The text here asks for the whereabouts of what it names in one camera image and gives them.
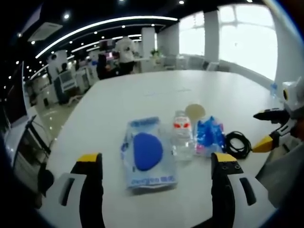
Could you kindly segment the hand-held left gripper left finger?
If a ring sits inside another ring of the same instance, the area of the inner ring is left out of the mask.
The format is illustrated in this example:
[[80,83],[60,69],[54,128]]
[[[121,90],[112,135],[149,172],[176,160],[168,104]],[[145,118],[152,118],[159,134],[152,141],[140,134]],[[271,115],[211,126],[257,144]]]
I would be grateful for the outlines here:
[[39,171],[41,216],[53,228],[103,228],[103,159],[85,154],[71,172],[55,179],[43,164]]

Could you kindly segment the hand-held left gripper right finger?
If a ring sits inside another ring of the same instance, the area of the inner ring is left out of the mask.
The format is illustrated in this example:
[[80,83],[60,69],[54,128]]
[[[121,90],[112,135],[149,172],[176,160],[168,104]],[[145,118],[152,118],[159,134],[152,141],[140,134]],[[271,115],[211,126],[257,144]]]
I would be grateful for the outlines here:
[[275,212],[267,189],[236,158],[211,155],[212,227],[261,228]]

